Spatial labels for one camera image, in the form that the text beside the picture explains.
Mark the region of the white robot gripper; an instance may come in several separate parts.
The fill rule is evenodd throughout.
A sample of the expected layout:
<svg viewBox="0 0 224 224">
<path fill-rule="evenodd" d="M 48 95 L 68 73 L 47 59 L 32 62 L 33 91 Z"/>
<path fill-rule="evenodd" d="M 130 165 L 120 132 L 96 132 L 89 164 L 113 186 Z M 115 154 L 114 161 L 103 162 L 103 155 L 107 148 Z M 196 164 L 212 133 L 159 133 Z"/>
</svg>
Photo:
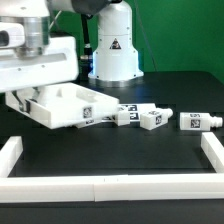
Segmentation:
<svg viewBox="0 0 224 224">
<path fill-rule="evenodd" d="M 0 0 L 0 93 L 77 78 L 75 39 L 50 36 L 52 9 L 74 10 L 72 0 Z M 31 111 L 28 99 L 18 102 Z"/>
</svg>

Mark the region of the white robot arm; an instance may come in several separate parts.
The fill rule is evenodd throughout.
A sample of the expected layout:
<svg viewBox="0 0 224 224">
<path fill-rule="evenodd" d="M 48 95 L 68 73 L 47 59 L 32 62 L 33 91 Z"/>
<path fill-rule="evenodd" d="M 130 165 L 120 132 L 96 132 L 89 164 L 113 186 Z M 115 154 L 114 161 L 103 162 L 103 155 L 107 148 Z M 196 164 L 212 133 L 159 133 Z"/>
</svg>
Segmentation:
<svg viewBox="0 0 224 224">
<path fill-rule="evenodd" d="M 143 75 L 132 44 L 132 9 L 125 1 L 0 0 L 0 93 L 77 79 L 76 40 L 50 35 L 53 10 L 98 17 L 91 81 L 126 84 Z"/>
</svg>

